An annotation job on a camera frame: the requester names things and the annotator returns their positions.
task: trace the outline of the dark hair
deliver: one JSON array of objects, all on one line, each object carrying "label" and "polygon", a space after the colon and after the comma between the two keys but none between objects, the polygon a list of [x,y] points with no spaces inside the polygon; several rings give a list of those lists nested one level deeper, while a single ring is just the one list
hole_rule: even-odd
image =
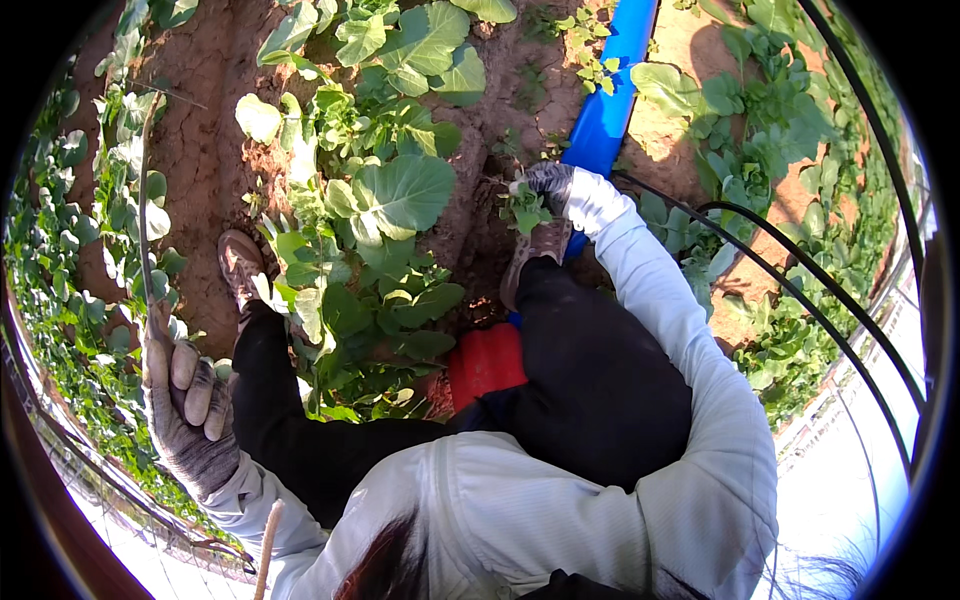
[{"label": "dark hair", "polygon": [[422,598],[426,544],[415,556],[407,545],[417,524],[417,510],[387,523],[370,544],[367,554],[344,579],[334,600],[414,600]]},{"label": "dark hair", "polygon": [[[353,568],[344,582],[334,594],[334,600],[415,600],[425,597],[423,588],[423,571],[426,566],[426,544],[421,546],[419,553],[408,552],[410,538],[414,536],[417,524],[417,510],[407,516],[401,516],[390,521],[373,539],[367,553],[360,563]],[[807,574],[828,575],[831,581],[824,581],[820,586],[809,586],[794,581],[788,574],[776,571],[764,575],[771,583],[771,598],[790,600],[792,598],[819,598],[823,600],[840,600],[850,598],[863,580],[866,571],[866,561],[862,554],[850,555],[848,558],[837,557],[798,557],[798,569]],[[673,573],[664,570],[676,584],[675,589],[668,593],[669,598],[657,596],[647,590],[633,596],[642,600],[702,600],[708,598],[702,592],[694,589]],[[571,579],[581,576],[573,575]],[[554,597],[547,589],[540,593],[531,592],[537,598]]]}]

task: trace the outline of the woman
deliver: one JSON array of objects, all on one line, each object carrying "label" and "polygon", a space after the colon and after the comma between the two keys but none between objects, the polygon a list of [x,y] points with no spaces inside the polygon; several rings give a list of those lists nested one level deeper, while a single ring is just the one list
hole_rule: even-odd
[{"label": "woman", "polygon": [[[520,239],[501,289],[523,317],[530,381],[480,398],[455,429],[308,420],[282,317],[253,291],[259,254],[235,233],[221,243],[242,313],[232,403],[178,346],[188,426],[148,342],[157,449],[211,518],[259,558],[271,505],[286,503],[274,598],[516,598],[556,569],[661,597],[753,592],[778,529],[751,386],[629,197],[565,165],[527,177],[562,217]],[[595,243],[619,304],[560,267],[564,219]]]}]

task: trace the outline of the leg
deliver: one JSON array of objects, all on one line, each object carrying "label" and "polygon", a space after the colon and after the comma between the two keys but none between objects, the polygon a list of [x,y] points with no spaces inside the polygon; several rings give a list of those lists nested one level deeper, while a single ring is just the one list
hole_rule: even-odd
[{"label": "leg", "polygon": [[683,455],[692,392],[636,317],[548,256],[523,266],[516,306],[530,381],[484,399],[527,452],[627,491]]},{"label": "leg", "polygon": [[247,302],[233,351],[233,432],[240,448],[279,477],[320,524],[332,528],[349,495],[382,459],[446,435],[440,423],[384,419],[363,424],[308,419],[287,354],[283,317]]}]

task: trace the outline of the hand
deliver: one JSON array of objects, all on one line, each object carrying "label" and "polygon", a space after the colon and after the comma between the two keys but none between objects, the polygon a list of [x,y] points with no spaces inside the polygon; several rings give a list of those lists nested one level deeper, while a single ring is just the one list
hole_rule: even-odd
[{"label": "hand", "polygon": [[540,162],[511,183],[511,193],[516,193],[524,180],[531,190],[543,194],[550,212],[569,219],[590,239],[621,215],[636,211],[636,203],[629,196],[617,191],[603,176],[579,167]]},{"label": "hand", "polygon": [[[188,342],[176,342],[169,370],[163,344],[144,341],[147,428],[164,464],[195,499],[221,489],[240,463],[227,384]],[[181,407],[175,398],[184,398]]]},{"label": "hand", "polygon": [[574,167],[568,164],[538,162],[510,184],[510,193],[516,194],[517,186],[525,181],[531,190],[543,195],[554,216],[562,217],[573,187],[573,171]]}]

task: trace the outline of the red container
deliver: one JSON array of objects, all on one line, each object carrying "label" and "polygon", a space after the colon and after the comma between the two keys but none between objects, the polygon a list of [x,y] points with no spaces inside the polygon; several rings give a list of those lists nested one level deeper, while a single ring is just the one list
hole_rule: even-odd
[{"label": "red container", "polygon": [[487,392],[526,383],[520,332],[509,323],[500,323],[461,336],[449,354],[447,376],[455,412]]}]

